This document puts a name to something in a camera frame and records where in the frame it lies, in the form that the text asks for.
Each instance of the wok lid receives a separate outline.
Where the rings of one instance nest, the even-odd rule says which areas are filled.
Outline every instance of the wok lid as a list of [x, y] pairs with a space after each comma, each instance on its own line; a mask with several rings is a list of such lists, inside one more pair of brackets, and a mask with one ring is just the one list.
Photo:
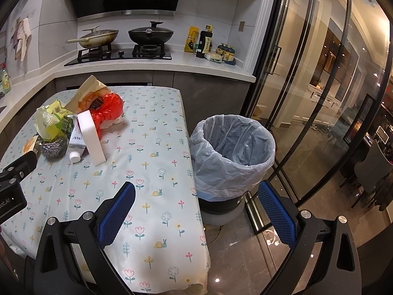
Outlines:
[[151, 27], [142, 27], [142, 28], [136, 28], [132, 29], [128, 32], [141, 32], [141, 33], [148, 33], [146, 30], [151, 30], [150, 33], [152, 32], [162, 32], [162, 33], [173, 33], [172, 30], [163, 28], [163, 27], [157, 27], [158, 24], [162, 24], [163, 22], [156, 22], [156, 21], [150, 21]]
[[82, 36], [81, 38], [91, 38], [93, 36], [103, 36], [103, 35], [107, 35], [107, 34], [119, 33], [119, 30], [110, 30], [110, 29], [97, 30], [97, 28], [99, 26], [100, 25], [98, 25], [98, 26], [96, 26], [94, 28], [91, 28], [91, 29], [82, 30], [82, 31], [91, 31], [91, 32], [86, 34], [86, 35], [84, 35], [84, 36]]

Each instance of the white sponge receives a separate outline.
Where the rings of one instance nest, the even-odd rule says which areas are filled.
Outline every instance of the white sponge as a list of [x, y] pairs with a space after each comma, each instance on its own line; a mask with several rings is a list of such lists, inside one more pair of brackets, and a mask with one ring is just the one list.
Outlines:
[[94, 125], [93, 118], [89, 110], [78, 114], [78, 123], [93, 164], [98, 166], [106, 162], [104, 152], [97, 135], [96, 126]]

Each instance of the white plastic trash bag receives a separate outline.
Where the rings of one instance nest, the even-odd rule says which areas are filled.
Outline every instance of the white plastic trash bag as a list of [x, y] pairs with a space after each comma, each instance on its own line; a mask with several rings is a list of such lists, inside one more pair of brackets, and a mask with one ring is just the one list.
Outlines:
[[274, 163], [273, 136], [260, 123], [239, 115], [215, 115], [190, 137], [198, 197], [226, 201], [252, 189]]

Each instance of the cable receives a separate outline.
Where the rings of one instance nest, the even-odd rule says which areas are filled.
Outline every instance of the cable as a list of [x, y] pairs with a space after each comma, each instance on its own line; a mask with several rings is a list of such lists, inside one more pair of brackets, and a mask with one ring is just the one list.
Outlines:
[[222, 229], [223, 229], [223, 225], [220, 226], [219, 233], [218, 233], [217, 237], [212, 242], [210, 242], [207, 246], [212, 245], [217, 240], [217, 238], [219, 238]]

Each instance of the dining table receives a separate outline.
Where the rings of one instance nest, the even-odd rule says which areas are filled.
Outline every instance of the dining table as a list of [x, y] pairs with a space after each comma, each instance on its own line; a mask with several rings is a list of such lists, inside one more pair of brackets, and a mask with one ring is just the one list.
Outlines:
[[[78, 163], [39, 155], [37, 168], [21, 182], [27, 207], [1, 225], [1, 234], [15, 253], [35, 258], [48, 218], [76, 220], [129, 181], [135, 202], [114, 242], [104, 248], [119, 276], [134, 292], [205, 294], [210, 257], [180, 91], [157, 86], [111, 91], [123, 99], [124, 114], [122, 122], [101, 132], [106, 162], [94, 166], [87, 150]], [[66, 104], [75, 93], [58, 92], [45, 105], [56, 99]], [[0, 168], [22, 155], [36, 134], [34, 122], [35, 114], [12, 140]], [[72, 247], [84, 278], [94, 282], [79, 246]]]

